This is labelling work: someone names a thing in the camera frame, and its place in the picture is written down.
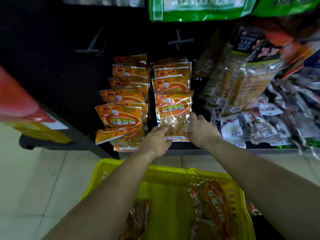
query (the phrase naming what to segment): human hand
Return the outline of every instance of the human hand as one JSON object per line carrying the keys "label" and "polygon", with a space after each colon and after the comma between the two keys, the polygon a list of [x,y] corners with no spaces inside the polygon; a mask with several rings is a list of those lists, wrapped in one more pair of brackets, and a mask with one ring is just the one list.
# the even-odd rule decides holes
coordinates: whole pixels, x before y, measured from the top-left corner
{"label": "human hand", "polygon": [[155,126],[142,140],[135,153],[147,155],[151,160],[163,156],[172,145],[172,140],[165,140],[165,133],[169,128],[170,126],[162,128]]}
{"label": "human hand", "polygon": [[219,139],[221,135],[214,125],[206,121],[203,115],[197,117],[195,113],[190,112],[187,137],[197,147],[207,150],[212,139]]}

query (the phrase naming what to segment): shopping basket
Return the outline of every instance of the shopping basket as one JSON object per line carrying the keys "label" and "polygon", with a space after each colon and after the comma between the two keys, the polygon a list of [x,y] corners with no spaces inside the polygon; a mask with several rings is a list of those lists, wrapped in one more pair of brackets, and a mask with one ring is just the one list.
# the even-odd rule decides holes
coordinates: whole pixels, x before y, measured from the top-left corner
{"label": "shopping basket", "polygon": [[[94,170],[85,198],[123,161],[100,160]],[[243,191],[226,173],[150,165],[137,194],[137,201],[151,199],[146,240],[189,239],[190,223],[196,216],[188,189],[205,181],[217,181],[228,197],[234,219],[235,239],[255,240]]]}

